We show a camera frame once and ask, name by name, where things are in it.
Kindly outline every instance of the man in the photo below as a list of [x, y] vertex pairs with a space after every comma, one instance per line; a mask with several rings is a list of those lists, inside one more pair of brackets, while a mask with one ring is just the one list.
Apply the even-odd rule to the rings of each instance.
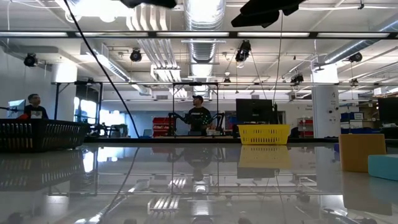
[[46, 110], [40, 105], [40, 96], [38, 94], [30, 94], [27, 99], [30, 105], [25, 106], [24, 114], [30, 119], [48, 119]]
[[208, 127], [208, 122], [211, 119], [210, 111], [202, 106], [203, 97], [193, 96], [193, 105], [188, 114], [190, 116], [191, 131], [201, 132], [202, 136], [206, 136], [206, 129]]

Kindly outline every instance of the monitor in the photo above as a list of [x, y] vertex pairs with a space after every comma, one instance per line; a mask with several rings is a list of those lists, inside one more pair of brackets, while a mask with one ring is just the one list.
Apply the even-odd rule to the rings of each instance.
[[272, 100], [236, 99], [236, 119], [238, 122], [274, 121]]
[[25, 110], [25, 100], [15, 100], [8, 102], [7, 118], [17, 119], [24, 114]]
[[398, 97], [379, 98], [377, 102], [381, 123], [398, 123]]

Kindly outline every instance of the column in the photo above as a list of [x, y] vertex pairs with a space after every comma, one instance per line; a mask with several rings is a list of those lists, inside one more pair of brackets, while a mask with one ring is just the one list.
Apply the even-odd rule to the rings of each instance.
[[[77, 80], [77, 66], [74, 63], [60, 63], [52, 65], [53, 82], [75, 82]], [[60, 86], [58, 99], [57, 119], [62, 121], [73, 121], [74, 117], [74, 99], [76, 96], [76, 86], [71, 84]], [[56, 86], [53, 86], [54, 99]]]
[[[326, 65], [323, 70], [312, 69], [312, 82], [337, 83], [336, 65]], [[315, 138], [340, 135], [340, 111], [337, 86], [312, 87], [313, 129]]]

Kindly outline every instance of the black t-shirt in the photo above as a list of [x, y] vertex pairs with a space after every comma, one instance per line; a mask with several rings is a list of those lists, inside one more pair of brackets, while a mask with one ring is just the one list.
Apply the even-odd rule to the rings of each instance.
[[206, 126], [211, 119], [210, 111], [204, 107], [192, 108], [188, 114], [190, 115], [191, 131], [201, 131], [206, 133]]
[[32, 105], [25, 106], [24, 114], [27, 114], [32, 119], [48, 119], [46, 110], [42, 106], [33, 107]]

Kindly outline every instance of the black basket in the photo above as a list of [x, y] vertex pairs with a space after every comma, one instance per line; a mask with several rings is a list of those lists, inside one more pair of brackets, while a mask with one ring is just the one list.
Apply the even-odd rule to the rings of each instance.
[[0, 152], [44, 152], [83, 144], [87, 124], [49, 119], [0, 119]]

